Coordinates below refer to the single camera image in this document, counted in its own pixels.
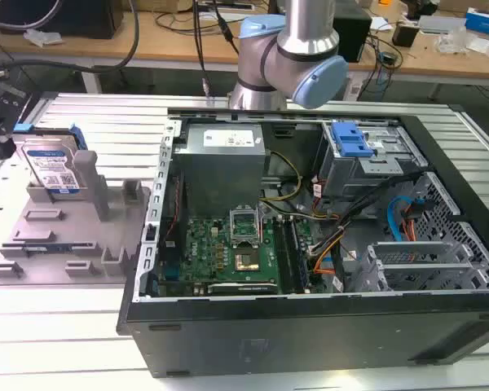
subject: wire bundle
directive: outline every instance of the wire bundle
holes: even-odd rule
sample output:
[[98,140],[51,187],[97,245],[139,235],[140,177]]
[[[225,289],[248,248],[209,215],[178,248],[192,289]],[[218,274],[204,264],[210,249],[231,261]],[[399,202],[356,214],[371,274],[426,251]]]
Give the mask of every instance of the wire bundle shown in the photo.
[[[382,55],[385,53],[384,51],[381,51],[381,43],[384,45],[389,46],[394,50],[394,52],[397,55],[397,59],[395,61],[395,64],[387,64],[382,60]],[[366,84],[364,84],[362,90],[359,93],[359,99],[363,95],[364,92],[369,92],[369,93],[382,93],[382,97],[384,97],[385,92],[390,88],[391,85],[391,79],[393,77],[394,72],[402,67],[404,57],[402,52],[397,49],[394,45],[390,44],[389,42],[380,39],[376,35],[369,34],[368,39],[365,43],[365,45],[370,46],[374,51],[375,51],[375,66],[373,67],[373,70],[371,74],[369,75],[368,80],[366,81]],[[381,90],[368,90],[369,83],[373,80],[373,77],[375,76],[375,73],[378,71],[377,74],[377,79],[376,79],[376,85],[381,86]],[[382,80],[383,72],[387,72],[387,78],[385,81]]]
[[357,200],[353,201],[348,209],[338,218],[332,234],[318,242],[310,250],[310,255],[317,257],[314,271],[318,272],[320,263],[324,259],[325,255],[331,252],[331,250],[340,243],[346,228],[351,224],[356,216],[358,216],[369,205],[374,204],[377,200],[379,200],[381,194],[390,187],[404,182],[414,182],[426,171],[430,171],[430,169],[419,169],[400,177],[386,179],[384,182],[379,183],[371,191],[368,191],[364,195],[360,196]]

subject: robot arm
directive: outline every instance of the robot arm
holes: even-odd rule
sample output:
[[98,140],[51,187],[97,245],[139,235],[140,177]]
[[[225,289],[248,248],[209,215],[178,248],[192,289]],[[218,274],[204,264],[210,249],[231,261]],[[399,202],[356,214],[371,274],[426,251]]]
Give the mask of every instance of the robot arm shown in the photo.
[[286,17],[256,15],[241,25],[238,82],[231,108],[282,110],[286,97],[318,108],[342,87],[335,0],[287,0]]

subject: electronic equipment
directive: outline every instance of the electronic equipment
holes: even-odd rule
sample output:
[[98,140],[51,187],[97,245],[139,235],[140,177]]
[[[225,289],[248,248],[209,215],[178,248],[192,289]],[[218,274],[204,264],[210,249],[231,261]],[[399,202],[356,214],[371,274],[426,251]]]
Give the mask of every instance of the electronic equipment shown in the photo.
[[371,16],[355,0],[337,0],[333,28],[341,37],[338,54],[348,63],[360,61],[371,24]]
[[[43,17],[54,0],[2,0],[0,22],[26,24]],[[55,17],[41,30],[97,39],[112,38],[123,20],[121,0],[65,1]],[[1,29],[2,33],[18,33]]]
[[419,20],[423,15],[431,16],[438,9],[438,4],[431,0],[403,0],[403,3],[407,5],[409,20]]
[[417,117],[169,108],[159,156],[119,321],[153,376],[445,364],[489,341],[489,209]]
[[420,27],[406,24],[397,24],[394,29],[392,42],[396,46],[411,47]]

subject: connector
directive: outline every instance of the connector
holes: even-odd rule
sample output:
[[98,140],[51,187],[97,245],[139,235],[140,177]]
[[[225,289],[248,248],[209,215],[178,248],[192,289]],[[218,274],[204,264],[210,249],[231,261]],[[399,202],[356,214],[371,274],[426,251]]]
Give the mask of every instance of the connector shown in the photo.
[[401,212],[405,220],[414,220],[420,218],[426,210],[433,210],[436,203],[433,200],[414,200],[409,208]]

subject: cable on desk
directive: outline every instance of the cable on desk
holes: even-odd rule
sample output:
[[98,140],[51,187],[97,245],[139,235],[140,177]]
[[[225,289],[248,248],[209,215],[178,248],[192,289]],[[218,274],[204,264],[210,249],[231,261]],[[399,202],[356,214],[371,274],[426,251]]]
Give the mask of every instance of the cable on desk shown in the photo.
[[[12,56],[11,53],[9,53],[5,47],[3,47],[3,45],[0,43],[0,50],[2,51],[2,53],[4,55],[6,55],[7,57],[9,57],[9,59],[11,61],[15,61],[15,58]],[[19,67],[20,68],[20,71],[25,75],[25,77],[27,77],[27,79],[31,82],[31,84],[34,86],[34,88],[38,91],[41,91],[42,89],[40,88],[40,86],[31,78],[31,76],[25,71],[24,67]]]
[[55,17],[55,15],[58,13],[59,9],[62,7],[63,4],[64,4],[64,0],[56,0],[55,5],[52,6],[51,10],[36,22],[30,24],[8,24],[8,23],[0,22],[0,29],[15,30],[15,31],[38,29],[42,27],[44,24],[51,21],[51,19]]
[[[183,10],[183,11],[178,11],[177,14],[182,14],[182,13],[186,13],[186,12],[190,12],[190,11],[193,11],[192,7],[188,8],[186,10]],[[169,25],[161,23],[161,19],[163,19],[165,16],[169,16],[169,15],[171,15],[173,18],[172,21],[169,23]],[[189,18],[187,20],[177,20],[175,18],[174,14],[172,14],[170,12],[163,12],[160,15],[154,17],[154,23],[156,24],[157,27],[171,31],[172,33],[191,36],[195,32],[194,29],[177,29],[175,27],[172,27],[172,24],[174,22],[188,22],[189,20],[193,20],[193,19],[194,18],[192,17],[192,18]],[[243,19],[231,20],[231,21],[226,22],[226,23],[230,24],[230,23],[237,23],[237,22],[241,22],[241,21],[243,21]],[[219,24],[210,24],[208,26],[200,26],[199,29],[203,32],[203,35],[219,35],[219,34],[221,34],[221,31],[215,30],[213,32],[210,32],[211,29],[215,29],[217,27],[219,27]]]
[[82,67],[81,65],[61,63],[58,61],[49,61],[43,59],[22,59],[22,60],[11,61],[10,63],[7,64],[2,64],[1,68],[12,69],[12,68],[28,67],[28,66],[29,67],[47,66],[53,68],[71,69],[77,72],[93,73],[93,74],[102,74],[102,73],[119,71],[132,60],[134,54],[136,53],[136,50],[138,49],[138,44],[139,44],[139,16],[138,16],[138,12],[136,11],[135,0],[128,0],[128,1],[130,5],[130,10],[134,15],[134,42],[132,43],[132,47],[130,48],[130,51],[127,54],[127,56],[118,64],[113,65],[112,67],[89,68],[89,67]]
[[[381,60],[381,54],[383,53],[381,51],[381,48],[380,48],[380,44],[381,43],[389,46],[390,48],[392,48],[396,52],[396,54],[399,57],[399,59],[397,59],[397,62],[395,64],[388,65],[388,64],[385,64]],[[371,74],[369,75],[368,80],[366,81],[366,83],[364,84],[362,90],[359,93],[359,99],[362,97],[362,95],[363,95],[364,92],[382,93],[382,97],[384,97],[384,94],[390,88],[390,85],[391,85],[391,82],[392,82],[393,73],[397,69],[399,69],[400,67],[402,67],[402,64],[403,64],[403,61],[404,61],[403,54],[394,45],[392,45],[389,42],[387,42],[387,41],[385,41],[383,39],[380,39],[379,37],[377,37],[375,35],[372,35],[372,34],[369,34],[368,35],[368,40],[365,42],[364,45],[370,46],[375,51],[375,66],[373,67],[373,70],[372,70]],[[388,78],[387,78],[387,80],[385,82],[379,83],[380,77],[381,77],[381,74],[382,74],[383,70],[386,70],[387,71]],[[375,73],[377,71],[379,72],[379,75],[377,76],[377,85],[378,86],[384,86],[384,88],[382,90],[379,90],[379,91],[368,90],[369,83],[371,83],[371,81],[373,79],[373,76],[375,76]]]
[[217,0],[213,0],[213,2],[214,2],[215,15],[218,18],[218,24],[219,24],[219,28],[221,29],[221,33],[225,37],[225,41],[227,41],[231,45],[234,52],[237,53],[237,55],[239,55],[239,51],[237,50],[236,44],[234,43],[234,34],[232,34],[230,28],[228,27],[228,23],[223,19],[223,17],[219,13]]
[[201,39],[200,17],[197,0],[192,0],[192,10],[194,12],[194,42],[196,43],[199,65],[201,66],[201,71],[203,72],[203,91],[205,92],[205,96],[208,98],[210,96],[210,79],[205,69],[205,57],[203,56],[203,41]]

